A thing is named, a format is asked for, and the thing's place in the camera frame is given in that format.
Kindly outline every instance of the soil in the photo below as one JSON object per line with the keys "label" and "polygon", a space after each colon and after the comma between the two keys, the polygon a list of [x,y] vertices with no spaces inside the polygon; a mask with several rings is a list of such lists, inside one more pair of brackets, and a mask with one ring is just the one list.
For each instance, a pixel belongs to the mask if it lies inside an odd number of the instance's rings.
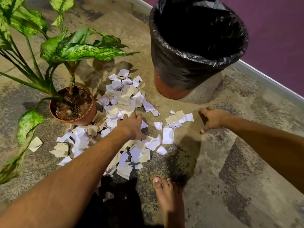
{"label": "soil", "polygon": [[92,105],[92,98],[88,91],[83,88],[74,86],[73,94],[71,95],[68,88],[61,94],[64,99],[71,104],[55,102],[52,112],[56,112],[56,116],[64,121],[76,120],[84,116]]}

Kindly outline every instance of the terracotta pot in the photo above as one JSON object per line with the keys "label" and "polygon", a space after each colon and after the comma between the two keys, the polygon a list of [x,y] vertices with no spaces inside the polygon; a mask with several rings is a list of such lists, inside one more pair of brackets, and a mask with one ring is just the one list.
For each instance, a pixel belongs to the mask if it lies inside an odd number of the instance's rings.
{"label": "terracotta pot", "polygon": [[[63,91],[66,91],[66,88],[64,88],[62,90],[59,90],[58,92],[61,93]],[[94,119],[94,117],[95,117],[95,115],[96,115],[96,113],[97,113],[97,108],[96,108],[96,105],[95,105],[94,96],[91,93],[90,93],[90,95],[91,95],[91,99],[92,99],[91,107],[87,111],[87,113],[85,115],[83,115],[81,118],[78,118],[78,119],[75,119],[75,120],[71,120],[71,121],[65,121],[65,120],[59,119],[56,116],[56,114],[51,111],[52,107],[54,106],[54,104],[56,102],[54,100],[51,100],[51,102],[50,102],[50,112],[51,112],[51,115],[54,118],[56,118],[57,120],[61,121],[61,122],[70,123],[70,124],[76,125],[76,126],[87,126],[87,125],[91,124],[92,121],[93,121],[93,119]]]}
{"label": "terracotta pot", "polygon": [[157,91],[161,95],[169,99],[182,99],[194,90],[194,89],[183,90],[183,89],[172,88],[167,86],[165,83],[162,82],[162,80],[158,76],[158,73],[155,70],[154,70],[154,85]]}

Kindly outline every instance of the black garbage bag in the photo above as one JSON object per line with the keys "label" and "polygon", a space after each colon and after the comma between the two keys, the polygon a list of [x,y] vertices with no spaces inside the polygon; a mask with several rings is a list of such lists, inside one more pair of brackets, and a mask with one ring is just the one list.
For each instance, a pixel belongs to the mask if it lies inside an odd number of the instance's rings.
{"label": "black garbage bag", "polygon": [[242,20],[218,0],[159,0],[149,27],[155,71],[189,90],[238,61],[248,45]]}

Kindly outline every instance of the potted plant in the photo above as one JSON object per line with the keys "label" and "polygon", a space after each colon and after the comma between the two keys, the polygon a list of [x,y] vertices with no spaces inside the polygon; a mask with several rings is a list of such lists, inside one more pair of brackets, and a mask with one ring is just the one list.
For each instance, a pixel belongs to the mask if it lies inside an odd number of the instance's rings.
{"label": "potted plant", "polygon": [[[61,30],[61,34],[53,38],[49,38],[47,35],[48,27],[44,17],[38,11],[29,10],[24,7],[24,1],[0,0],[0,55],[16,66],[29,81],[18,79],[3,72],[0,72],[0,75],[50,96],[41,99],[36,108],[28,110],[19,119],[17,138],[21,149],[17,156],[0,171],[0,184],[8,182],[11,178],[18,175],[18,169],[22,163],[25,151],[32,140],[34,130],[44,120],[43,115],[37,113],[37,108],[43,100],[51,100],[51,114],[62,122],[76,125],[87,125],[92,122],[96,114],[93,96],[84,88],[74,86],[75,70],[82,59],[111,60],[117,56],[134,54],[126,53],[120,49],[126,47],[126,45],[121,44],[119,38],[97,32],[93,29],[86,28],[67,35],[68,29],[64,29],[62,23],[63,13],[74,7],[74,0],[50,1],[52,7],[59,13],[58,18],[52,25],[59,27]],[[30,68],[19,52],[10,35],[9,27],[15,28],[25,36],[34,70]],[[44,74],[39,69],[28,39],[31,35],[37,33],[42,33],[46,38],[46,42],[41,44],[40,53],[40,57],[49,64]],[[102,40],[96,40],[93,44],[87,44],[89,36],[95,33],[100,34],[103,37]],[[57,91],[52,77],[55,69],[62,63],[70,72],[71,82],[69,87]]]}

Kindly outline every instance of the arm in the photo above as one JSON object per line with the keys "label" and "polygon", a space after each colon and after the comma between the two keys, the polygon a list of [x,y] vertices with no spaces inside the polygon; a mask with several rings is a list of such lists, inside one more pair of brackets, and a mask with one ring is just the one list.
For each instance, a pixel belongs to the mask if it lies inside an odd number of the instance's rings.
{"label": "arm", "polygon": [[250,145],[272,168],[304,193],[304,138],[242,119],[227,111],[203,108],[203,131],[225,127]]}
{"label": "arm", "polygon": [[142,116],[135,112],[96,145],[60,167],[13,201],[2,214],[2,227],[74,227],[105,169],[130,139],[145,139]]}

